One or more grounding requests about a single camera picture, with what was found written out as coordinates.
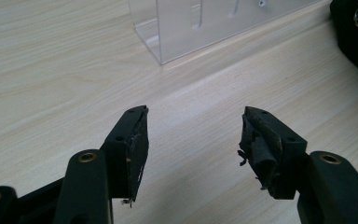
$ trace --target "transparent acrylic container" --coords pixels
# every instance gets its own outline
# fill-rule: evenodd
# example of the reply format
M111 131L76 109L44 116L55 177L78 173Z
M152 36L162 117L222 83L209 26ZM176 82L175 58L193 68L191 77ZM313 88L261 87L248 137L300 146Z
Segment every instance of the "transparent acrylic container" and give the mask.
M160 63L318 0L129 0L138 36Z

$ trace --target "clear plastic box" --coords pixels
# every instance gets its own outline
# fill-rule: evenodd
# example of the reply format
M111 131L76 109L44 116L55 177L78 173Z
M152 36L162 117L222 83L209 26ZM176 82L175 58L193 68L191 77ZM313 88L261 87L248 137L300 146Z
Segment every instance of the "clear plastic box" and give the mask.
M318 0L129 0L138 36L160 63Z

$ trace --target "wooden floor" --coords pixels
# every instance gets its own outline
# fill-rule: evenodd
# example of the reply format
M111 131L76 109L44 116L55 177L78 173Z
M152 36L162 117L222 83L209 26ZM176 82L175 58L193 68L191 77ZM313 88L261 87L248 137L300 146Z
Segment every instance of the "wooden floor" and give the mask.
M0 185L19 196L63 177L130 107L149 107L136 203L115 223L299 223L294 201L240 167L241 114L265 109L358 170L358 69L328 2L160 66L126 0L0 0Z

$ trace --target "light wood grain surface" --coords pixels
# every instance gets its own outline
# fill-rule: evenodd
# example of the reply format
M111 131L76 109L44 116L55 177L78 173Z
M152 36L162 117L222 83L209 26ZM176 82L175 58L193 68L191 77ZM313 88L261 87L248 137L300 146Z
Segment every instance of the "light wood grain surface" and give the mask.
M337 48L329 2L160 66L125 0L0 0L0 185L19 196L63 177L130 107L150 109L136 203L116 223L299 223L240 167L241 114L266 109L307 151L358 170L358 69Z

